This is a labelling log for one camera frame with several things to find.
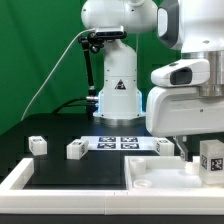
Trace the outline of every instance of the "green screen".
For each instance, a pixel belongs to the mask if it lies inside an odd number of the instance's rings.
[[[84,0],[0,1],[0,134],[18,123],[34,94],[67,48],[85,28],[80,19]],[[136,35],[125,43],[136,48]],[[144,102],[153,87],[150,73],[176,61],[179,52],[157,39],[156,30],[139,36],[138,88]],[[103,86],[103,52],[91,55],[97,89]],[[62,103],[88,94],[85,60],[76,42],[32,104],[28,115],[50,113]],[[84,109],[63,110],[84,113]]]

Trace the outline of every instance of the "white box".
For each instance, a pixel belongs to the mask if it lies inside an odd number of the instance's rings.
[[[29,150],[34,156],[47,154],[47,142],[41,136],[29,137]]]
[[[75,139],[67,145],[67,159],[81,159],[88,152],[88,140]]]
[[[199,174],[205,184],[224,184],[224,144],[219,140],[200,142]]]
[[[174,144],[167,138],[154,138],[154,150],[160,156],[174,156]]]

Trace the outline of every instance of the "white surface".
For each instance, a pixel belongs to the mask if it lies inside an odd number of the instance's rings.
[[[151,157],[150,160],[150,164],[153,164],[155,169],[161,167],[167,169],[167,166],[171,170],[177,167],[184,169],[179,157]],[[131,180],[130,172],[126,177],[128,181]],[[224,213],[223,188],[155,188],[152,185],[151,188],[132,188],[123,191],[78,191],[9,190],[9,187],[4,187],[3,190],[2,186],[0,185],[0,213],[5,214],[214,215]]]
[[[224,131],[224,98],[201,98],[197,87],[153,88],[147,99],[146,127],[155,137]]]
[[[156,26],[157,6],[151,0],[138,2],[143,4],[136,7],[134,0],[88,0],[82,8],[82,22],[88,28],[124,26],[128,33],[149,32]]]
[[[23,159],[8,175],[8,177],[1,183],[0,192],[23,189],[33,173],[33,159]]]
[[[47,154],[47,142],[41,136],[29,137],[29,150],[34,156]]]
[[[146,168],[144,172],[135,172],[138,167],[133,166],[134,160],[144,160]],[[196,172],[189,172],[189,166],[186,166],[180,157],[154,157],[154,156],[129,156],[125,159],[125,175],[127,175],[127,185],[130,190],[134,189],[134,182],[137,180],[146,180],[151,182],[152,188],[202,188],[202,182],[199,177],[199,157],[194,157],[193,164]]]
[[[163,87],[181,87],[201,85],[210,78],[210,64],[206,59],[181,59],[175,62],[175,66],[166,65],[156,69],[151,74],[152,82]],[[192,81],[184,85],[172,85],[170,82],[171,74],[182,68],[189,68],[192,71]]]
[[[131,137],[131,136],[82,136],[82,141],[88,140],[88,150],[154,150],[156,142],[153,137]]]
[[[206,184],[224,184],[224,144],[219,140],[200,142],[201,179]]]
[[[88,140],[75,139],[66,147],[67,159],[81,159],[88,152]]]

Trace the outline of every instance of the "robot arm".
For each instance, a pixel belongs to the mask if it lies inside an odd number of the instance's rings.
[[[152,135],[224,131],[223,6],[222,0],[165,0],[159,7],[158,35],[167,47],[181,49],[182,59],[152,73],[160,86],[147,100]]]
[[[81,16],[86,28],[123,26],[127,33],[144,33],[157,24],[157,6],[151,0],[88,0]]]
[[[149,32],[156,26],[156,15],[157,6],[151,0],[88,0],[82,9],[85,27],[107,30],[103,35],[116,33],[120,26],[127,33]],[[120,38],[108,38],[103,46],[104,87],[98,95],[95,121],[113,126],[144,121],[135,51]]]

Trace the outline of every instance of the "black tabletop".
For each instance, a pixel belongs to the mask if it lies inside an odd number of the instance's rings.
[[[48,154],[28,149],[29,136],[42,136]],[[152,151],[89,151],[81,160],[66,159],[66,145],[81,136],[149,136],[145,125],[109,127],[95,124],[83,114],[37,114],[0,136],[0,183],[23,159],[34,158],[35,174],[26,189],[126,189],[124,156],[156,155]],[[26,215],[1,214],[0,223],[224,223],[224,216],[195,215]]]

